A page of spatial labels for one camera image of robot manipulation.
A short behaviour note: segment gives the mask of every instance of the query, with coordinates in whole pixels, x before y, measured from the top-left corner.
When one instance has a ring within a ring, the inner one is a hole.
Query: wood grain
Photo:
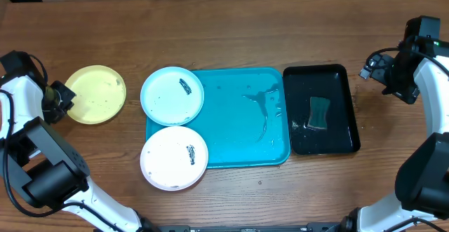
[[[340,221],[392,192],[399,166],[426,138],[421,99],[407,105],[358,77],[365,58],[402,39],[406,21],[440,17],[449,40],[449,0],[119,0],[9,4],[0,54],[39,57],[50,80],[103,64],[124,78],[120,114],[100,125],[65,118],[55,128],[88,162],[108,194],[156,224],[291,225]],[[141,174],[145,114],[139,94],[155,70],[340,63],[347,68],[361,150],[295,156],[278,167],[208,170],[193,189],[151,187]],[[449,223],[440,222],[449,228]],[[0,191],[2,231],[89,231],[72,214],[24,217]],[[428,230],[418,226],[417,230]]]

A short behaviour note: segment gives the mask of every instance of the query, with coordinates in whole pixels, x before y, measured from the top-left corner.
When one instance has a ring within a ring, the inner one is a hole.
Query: cable
[[[448,70],[447,68],[445,68],[445,67],[444,67],[438,60],[435,60],[434,58],[430,57],[430,56],[427,55],[427,54],[420,53],[419,51],[416,51],[416,50],[410,50],[410,49],[405,49],[405,48],[384,48],[384,49],[381,49],[381,50],[376,50],[374,53],[371,53],[371,55],[368,57],[368,59],[366,59],[365,64],[368,65],[368,66],[370,66],[370,65],[369,65],[370,60],[371,60],[374,56],[376,56],[377,54],[385,53],[385,52],[388,52],[388,51],[395,51],[395,50],[397,50],[397,51],[400,52],[400,53],[414,53],[414,54],[419,55],[419,56],[421,56],[421,57],[427,58],[428,60],[430,60],[430,61],[432,61],[434,64],[436,64],[436,65],[441,69],[441,71],[443,71],[443,72],[449,77],[449,70]],[[376,69],[385,69],[385,68],[390,67],[390,66],[391,66],[391,65],[388,64],[388,65],[384,65],[384,66],[381,66],[381,67],[371,67],[371,69],[372,69],[372,70],[376,70]]]
[[[411,223],[414,223],[416,225],[417,222],[421,222],[423,224],[426,224],[427,226],[432,227],[433,229],[435,229],[438,232],[447,232],[444,229],[440,228],[439,226],[431,223],[430,221],[426,221],[425,219],[421,219],[421,218],[418,218],[418,217],[413,217],[413,218],[410,218],[408,220],[402,221],[400,224],[392,226],[391,228],[385,230],[384,232],[393,232],[393,231],[401,229],[404,226],[407,226],[407,225],[409,225]]]
[[[33,54],[28,54],[28,56],[34,58],[39,64],[41,64],[43,79],[47,83],[48,82],[47,70],[45,69],[45,67],[43,67],[42,62],[36,56],[34,56]]]
[[[78,206],[81,209],[86,209],[88,210],[93,216],[97,217],[97,219],[99,219],[101,222],[103,222],[104,224],[108,225],[109,227],[111,227],[112,229],[114,229],[115,231],[118,232],[123,232],[121,229],[117,228],[117,226],[115,226],[114,224],[111,224],[110,222],[108,222],[105,218],[101,217],[95,210],[92,210],[89,206],[87,206],[84,203],[66,203],[61,205],[59,208],[55,209],[55,210],[51,210],[51,211],[47,211],[44,213],[33,213],[30,212],[28,210],[26,210],[24,207],[22,207],[19,202],[15,199],[13,192],[11,191],[11,185],[9,183],[9,173],[8,173],[8,150],[9,150],[9,141],[11,136],[13,135],[13,130],[14,130],[14,101],[13,101],[13,96],[5,91],[0,89],[0,93],[3,93],[7,96],[8,100],[9,100],[9,127],[8,127],[8,134],[6,134],[6,138],[4,141],[4,151],[3,151],[3,180],[4,180],[4,184],[5,184],[5,188],[6,188],[6,193],[8,194],[9,199],[11,200],[12,204],[14,205],[15,208],[17,208],[17,210],[19,210],[21,213],[29,216],[29,217],[36,217],[36,218],[40,218],[40,217],[47,217],[48,215],[54,214],[56,212],[61,211],[62,209],[66,208],[66,207],[70,207],[70,206]]]

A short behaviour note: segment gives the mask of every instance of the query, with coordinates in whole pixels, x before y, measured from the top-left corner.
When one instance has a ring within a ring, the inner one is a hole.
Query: black tray
[[[340,64],[289,67],[283,72],[290,145],[299,155],[360,149],[346,69]],[[330,100],[327,129],[308,128],[310,97]]]

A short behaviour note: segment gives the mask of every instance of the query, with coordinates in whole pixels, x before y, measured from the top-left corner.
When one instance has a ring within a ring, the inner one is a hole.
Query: black mark on plate
[[[189,152],[190,164],[194,165],[195,164],[195,147],[193,147],[192,145],[189,145],[189,146],[187,146],[187,150]]]
[[[192,89],[190,89],[189,85],[187,85],[187,83],[183,79],[180,79],[180,84],[184,88],[187,95],[190,95],[192,93]]]

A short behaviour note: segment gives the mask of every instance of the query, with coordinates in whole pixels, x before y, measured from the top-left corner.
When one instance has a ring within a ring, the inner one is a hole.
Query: yellow plate
[[[97,124],[115,116],[126,99],[123,78],[113,69],[101,65],[81,68],[65,85],[76,93],[74,106],[67,112],[75,121]]]

